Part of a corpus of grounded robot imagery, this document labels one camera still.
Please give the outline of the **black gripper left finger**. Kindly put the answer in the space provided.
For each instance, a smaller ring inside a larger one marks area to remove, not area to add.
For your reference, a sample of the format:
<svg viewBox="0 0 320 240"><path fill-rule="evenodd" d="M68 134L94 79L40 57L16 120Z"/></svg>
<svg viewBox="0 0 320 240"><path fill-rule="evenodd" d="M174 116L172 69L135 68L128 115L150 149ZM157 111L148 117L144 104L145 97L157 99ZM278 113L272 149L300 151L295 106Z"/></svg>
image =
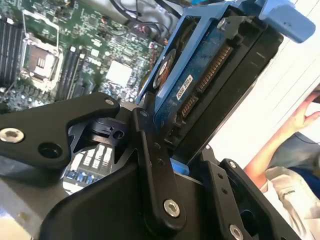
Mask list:
<svg viewBox="0 0 320 240"><path fill-rule="evenodd" d="M20 200L33 199L36 210L53 203L41 217L37 233L49 212L68 197L60 197L59 192L72 157L104 142L113 146L114 154L108 175L137 165L147 229L179 233L184 228L184 203L167 147L155 132L153 109L148 101L146 107L129 110L111 96L96 92L1 115L1 179Z"/></svg>

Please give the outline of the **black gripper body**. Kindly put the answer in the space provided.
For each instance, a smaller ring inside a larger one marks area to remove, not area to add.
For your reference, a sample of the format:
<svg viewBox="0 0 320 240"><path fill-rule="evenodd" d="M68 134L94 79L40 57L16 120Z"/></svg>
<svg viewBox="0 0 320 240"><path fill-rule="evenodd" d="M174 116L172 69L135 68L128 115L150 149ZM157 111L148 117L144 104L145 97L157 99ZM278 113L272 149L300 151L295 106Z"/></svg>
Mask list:
<svg viewBox="0 0 320 240"><path fill-rule="evenodd" d="M143 216L137 164L131 163L60 201L45 217L40 240L221 240L207 209L205 188L175 174L186 213L173 236L151 233Z"/></svg>

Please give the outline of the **person's bare hand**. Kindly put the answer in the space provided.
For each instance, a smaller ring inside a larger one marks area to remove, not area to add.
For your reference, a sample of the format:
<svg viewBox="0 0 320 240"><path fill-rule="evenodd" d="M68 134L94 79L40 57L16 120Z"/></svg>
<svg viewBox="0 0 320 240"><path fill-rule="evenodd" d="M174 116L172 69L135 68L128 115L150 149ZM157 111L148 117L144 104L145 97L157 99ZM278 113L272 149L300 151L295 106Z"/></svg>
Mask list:
<svg viewBox="0 0 320 240"><path fill-rule="evenodd" d="M295 110L293 114L294 119L294 132L298 132L299 130L308 127L311 125L315 120L320 117L320 112L315 111L310 115L306 115L307 109L309 105L315 100L317 97L320 96L319 92L311 93Z"/></svg>

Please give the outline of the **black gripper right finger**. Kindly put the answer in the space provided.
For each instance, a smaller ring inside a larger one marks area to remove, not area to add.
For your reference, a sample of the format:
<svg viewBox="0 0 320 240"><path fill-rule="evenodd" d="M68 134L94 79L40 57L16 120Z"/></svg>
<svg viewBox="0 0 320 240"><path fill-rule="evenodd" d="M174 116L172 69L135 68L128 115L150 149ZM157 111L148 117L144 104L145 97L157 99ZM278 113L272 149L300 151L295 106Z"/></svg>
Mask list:
<svg viewBox="0 0 320 240"><path fill-rule="evenodd" d="M221 240L299 239L244 171L230 159L218 162L209 146L199 155L199 176Z"/></svg>

